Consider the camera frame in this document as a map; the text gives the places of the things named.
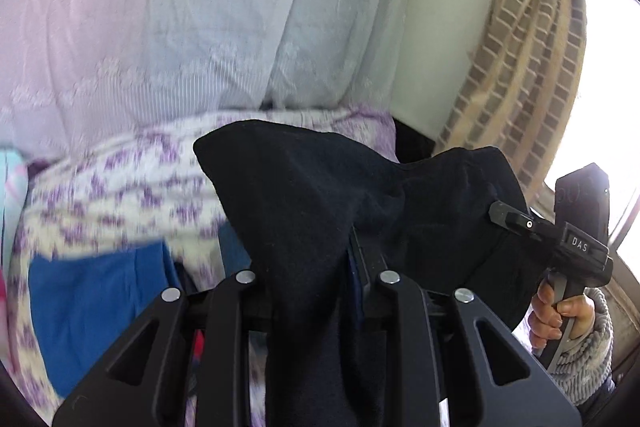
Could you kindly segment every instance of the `black fabric bag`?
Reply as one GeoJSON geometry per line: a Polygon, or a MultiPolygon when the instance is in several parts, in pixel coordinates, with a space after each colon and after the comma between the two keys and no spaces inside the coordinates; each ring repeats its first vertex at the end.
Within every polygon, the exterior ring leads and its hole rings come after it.
{"type": "Polygon", "coordinates": [[[511,329],[548,263],[488,219],[495,200],[527,210],[494,148],[396,164],[337,134],[241,121],[194,151],[273,298],[268,425],[381,424],[384,338],[346,328],[341,306],[352,226],[390,268],[430,291],[474,290],[511,329]]]}
{"type": "Polygon", "coordinates": [[[603,386],[585,404],[578,407],[587,417],[585,427],[635,427],[640,417],[640,355],[613,389],[612,381],[603,386]]]}

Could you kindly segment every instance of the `finger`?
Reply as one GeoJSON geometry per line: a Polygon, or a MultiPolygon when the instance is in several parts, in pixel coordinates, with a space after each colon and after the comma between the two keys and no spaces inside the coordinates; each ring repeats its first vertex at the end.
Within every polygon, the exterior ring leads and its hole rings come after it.
{"type": "Polygon", "coordinates": [[[533,331],[529,331],[529,342],[534,349],[544,349],[546,347],[546,340],[541,339],[533,331]]]}
{"type": "Polygon", "coordinates": [[[530,314],[527,320],[531,331],[541,339],[556,341],[562,338],[562,333],[558,328],[552,328],[551,326],[543,323],[535,313],[530,314]]]}
{"type": "Polygon", "coordinates": [[[550,304],[545,304],[540,297],[534,295],[531,299],[531,307],[533,308],[533,312],[536,314],[543,323],[548,324],[554,328],[559,328],[562,326],[562,317],[553,306],[550,304]]]}
{"type": "Polygon", "coordinates": [[[565,317],[575,317],[569,338],[577,339],[590,331],[595,316],[595,304],[587,295],[578,295],[558,303],[565,317]]]}
{"type": "Polygon", "coordinates": [[[591,319],[591,315],[594,313],[594,304],[587,295],[577,295],[559,302],[558,312],[564,317],[591,319]]]}
{"type": "Polygon", "coordinates": [[[546,281],[546,279],[543,280],[538,287],[538,298],[545,304],[553,304],[555,297],[556,293],[554,292],[554,289],[551,288],[551,285],[546,281]]]}

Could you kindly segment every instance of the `window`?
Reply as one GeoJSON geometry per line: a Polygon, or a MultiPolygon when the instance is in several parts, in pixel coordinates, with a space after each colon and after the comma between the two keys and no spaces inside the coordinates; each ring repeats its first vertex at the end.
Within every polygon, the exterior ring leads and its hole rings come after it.
{"type": "MultiPolygon", "coordinates": [[[[586,3],[578,95],[546,184],[553,188],[559,177],[596,162],[609,175],[612,232],[640,185],[640,3],[586,3]]],[[[632,226],[618,253],[640,277],[640,225],[632,226]]]]}

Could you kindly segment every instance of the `silver bolt head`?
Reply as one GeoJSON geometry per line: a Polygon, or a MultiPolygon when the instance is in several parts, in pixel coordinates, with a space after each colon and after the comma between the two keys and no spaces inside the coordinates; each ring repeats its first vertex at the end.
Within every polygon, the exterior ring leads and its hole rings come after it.
{"type": "Polygon", "coordinates": [[[380,273],[380,280],[386,284],[396,284],[400,282],[400,274],[393,270],[384,270],[380,273]]]}
{"type": "Polygon", "coordinates": [[[467,304],[476,298],[476,295],[467,288],[458,288],[453,292],[454,297],[457,301],[467,304]]]}
{"type": "Polygon", "coordinates": [[[255,273],[251,270],[242,270],[236,274],[236,280],[241,284],[249,284],[255,281],[255,273]]]}
{"type": "Polygon", "coordinates": [[[180,290],[178,288],[167,288],[161,293],[164,302],[175,302],[180,298],[180,290]]]}

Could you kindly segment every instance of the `curtain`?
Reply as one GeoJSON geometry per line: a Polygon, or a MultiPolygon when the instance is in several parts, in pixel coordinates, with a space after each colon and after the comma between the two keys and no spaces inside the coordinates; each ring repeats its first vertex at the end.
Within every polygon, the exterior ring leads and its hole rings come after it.
{"type": "Polygon", "coordinates": [[[500,148],[531,201],[574,104],[585,29],[584,0],[493,0],[436,152],[500,148]]]}

